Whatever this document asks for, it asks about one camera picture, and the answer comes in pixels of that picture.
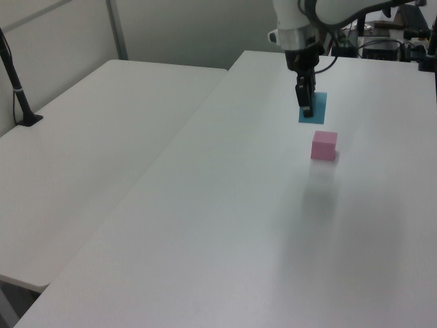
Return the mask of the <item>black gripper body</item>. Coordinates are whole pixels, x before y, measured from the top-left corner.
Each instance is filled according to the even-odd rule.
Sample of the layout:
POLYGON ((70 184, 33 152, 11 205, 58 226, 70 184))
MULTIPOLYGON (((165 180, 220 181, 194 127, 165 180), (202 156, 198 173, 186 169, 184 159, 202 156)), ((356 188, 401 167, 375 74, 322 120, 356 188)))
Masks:
POLYGON ((324 47, 320 43, 298 51, 285 50, 287 68, 299 75, 314 74, 315 67, 320 62, 320 55, 324 54, 324 47))

